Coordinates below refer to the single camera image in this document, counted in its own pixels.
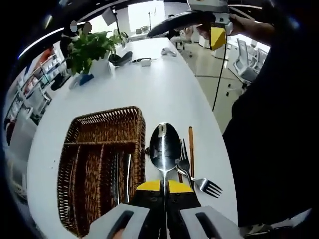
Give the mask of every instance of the metal spoon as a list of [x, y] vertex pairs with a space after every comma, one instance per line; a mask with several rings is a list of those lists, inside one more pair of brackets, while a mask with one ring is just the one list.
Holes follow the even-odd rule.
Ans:
[[[151, 136], [149, 157], [155, 168], [157, 168], [163, 175], [165, 215], [168, 185], [167, 174], [176, 168], [180, 161], [180, 156], [180, 141], [175, 128], [169, 123], [159, 124]], [[159, 238], [167, 238], [166, 217], [165, 224], [162, 225], [160, 229]]]

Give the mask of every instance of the ceiling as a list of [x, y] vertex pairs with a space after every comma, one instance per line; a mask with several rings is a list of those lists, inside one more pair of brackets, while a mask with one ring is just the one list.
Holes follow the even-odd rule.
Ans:
[[[69, 26], [72, 20], [89, 21], [99, 15], [101, 15], [105, 9], [109, 6], [112, 6], [115, 9], [122, 9], [128, 5], [145, 2], [150, 0], [60, 0], [60, 3], [64, 5], [58, 5], [52, 9], [46, 16], [51, 16], [51, 21], [47, 25], [47, 28], [44, 29], [46, 22], [43, 20], [41, 24], [33, 26], [30, 34], [28, 34], [21, 46], [21, 52], [30, 44], [34, 43], [36, 40], [40, 39], [47, 34], [60, 29], [62, 27]], [[164, 0], [164, 2], [187, 2], [186, 0]], [[244, 14], [255, 18], [258, 21], [262, 21], [261, 11], [259, 9], [249, 7], [249, 6], [258, 6], [262, 5], [262, 0], [229, 0], [229, 5], [235, 5], [236, 9], [239, 9]], [[52, 34], [51, 36], [45, 38], [45, 40], [40, 41], [27, 53], [23, 54], [19, 58], [18, 64], [15, 67], [17, 74], [37, 55], [51, 46], [53, 43], [59, 41], [61, 33]]]

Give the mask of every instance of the wicker basket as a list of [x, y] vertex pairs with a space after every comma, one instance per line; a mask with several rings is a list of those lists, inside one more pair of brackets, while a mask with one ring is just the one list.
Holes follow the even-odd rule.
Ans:
[[[116, 152], [131, 154], [129, 196], [145, 181], [145, 122], [137, 107], [77, 117], [68, 130], [59, 164], [57, 196], [62, 224], [78, 237], [114, 207], [111, 163]], [[124, 200], [123, 160], [119, 196]]]

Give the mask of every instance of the metal fork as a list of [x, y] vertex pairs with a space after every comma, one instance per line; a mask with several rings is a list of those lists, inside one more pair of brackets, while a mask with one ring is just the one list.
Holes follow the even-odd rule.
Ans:
[[185, 139], [183, 139], [183, 141], [180, 140], [180, 147], [181, 147], [181, 158], [180, 158], [180, 162], [179, 162], [177, 167], [180, 170], [182, 170], [184, 173], [186, 173], [186, 176], [187, 176], [188, 181], [189, 181], [189, 185], [192, 188], [192, 190], [195, 191], [194, 183], [191, 180], [191, 176], [190, 176], [190, 173], [189, 173], [190, 164], [189, 164], [189, 160], [188, 160], [188, 156], [187, 156], [187, 149], [186, 149]]
[[[177, 168], [177, 171], [178, 173], [187, 176], [186, 173], [184, 173], [184, 171], [182, 171], [181, 169]], [[196, 183], [196, 185], [202, 192], [207, 193], [208, 195], [215, 198], [218, 198], [223, 191], [217, 184], [213, 183], [207, 178], [196, 179], [191, 177], [191, 180]]]

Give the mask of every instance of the table surface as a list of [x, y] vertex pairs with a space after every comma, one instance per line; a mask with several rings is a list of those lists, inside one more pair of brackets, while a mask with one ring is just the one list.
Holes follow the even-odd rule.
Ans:
[[[75, 238], [60, 222], [57, 207], [59, 159], [71, 121], [80, 115], [124, 106], [137, 106], [146, 122], [146, 147], [155, 127], [172, 124], [189, 145], [188, 128], [193, 127], [195, 177], [208, 178], [223, 193], [219, 199], [196, 190], [200, 203], [211, 205], [237, 223], [237, 203], [226, 147], [209, 103], [182, 56], [162, 56], [174, 46], [167, 38], [146, 39], [127, 44], [119, 55], [131, 50], [133, 59], [151, 57], [149, 67], [127, 64], [112, 67], [108, 77], [93, 79], [70, 90], [69, 80], [47, 107], [33, 139], [27, 168], [27, 195], [31, 214], [48, 238]], [[161, 178], [146, 158], [146, 180]], [[178, 180], [177, 173], [169, 178]]]

